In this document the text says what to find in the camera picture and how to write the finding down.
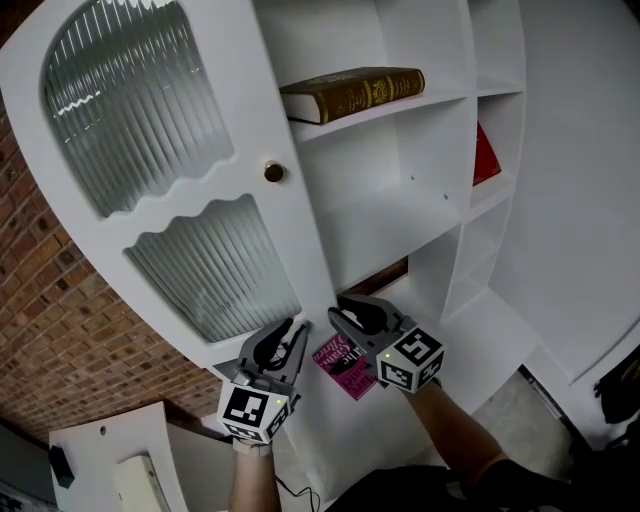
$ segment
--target book spine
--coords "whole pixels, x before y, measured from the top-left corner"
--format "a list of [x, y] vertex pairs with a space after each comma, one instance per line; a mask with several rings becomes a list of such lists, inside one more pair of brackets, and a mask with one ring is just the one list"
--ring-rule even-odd
[[337, 84], [317, 91], [313, 96], [320, 111], [320, 124], [326, 124], [371, 107], [420, 94], [424, 91], [424, 84], [422, 72], [413, 69]]

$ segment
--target door knob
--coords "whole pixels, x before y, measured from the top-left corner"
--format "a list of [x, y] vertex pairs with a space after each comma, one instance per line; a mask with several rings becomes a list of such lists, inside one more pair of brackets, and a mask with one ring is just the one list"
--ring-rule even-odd
[[264, 166], [264, 177], [271, 183], [278, 183], [284, 179], [286, 170], [278, 162], [269, 161]]

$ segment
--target red brick wall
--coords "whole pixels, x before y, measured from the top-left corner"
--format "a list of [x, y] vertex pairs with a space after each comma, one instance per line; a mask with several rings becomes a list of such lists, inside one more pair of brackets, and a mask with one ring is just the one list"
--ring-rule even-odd
[[167, 399], [215, 412], [221, 383], [96, 273], [29, 171], [0, 100], [0, 417], [36, 439]]

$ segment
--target black object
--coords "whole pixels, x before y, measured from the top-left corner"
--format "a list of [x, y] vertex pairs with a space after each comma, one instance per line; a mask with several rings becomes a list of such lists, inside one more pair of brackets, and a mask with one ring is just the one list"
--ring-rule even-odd
[[571, 483], [588, 504], [580, 510], [637, 510], [638, 460], [640, 420], [628, 425], [626, 433], [604, 450], [576, 457]]
[[53, 469], [54, 474], [56, 475], [56, 480], [58, 481], [58, 485], [60, 487], [64, 487], [68, 489], [71, 487], [71, 484], [75, 480], [73, 473], [71, 472], [71, 468], [69, 467], [69, 463], [67, 462], [67, 457], [64, 454], [64, 450], [59, 446], [52, 446], [49, 448], [49, 463], [51, 464], [51, 468]]
[[620, 423], [640, 409], [640, 347], [595, 386], [607, 423]]

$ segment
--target forearm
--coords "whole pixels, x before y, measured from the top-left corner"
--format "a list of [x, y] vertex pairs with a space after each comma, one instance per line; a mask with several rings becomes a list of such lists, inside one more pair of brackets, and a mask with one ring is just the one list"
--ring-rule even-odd
[[273, 454], [266, 457], [237, 454], [229, 510], [280, 512]]
[[438, 453], [468, 486], [475, 486], [494, 462], [507, 458], [493, 436], [433, 382], [406, 396]]

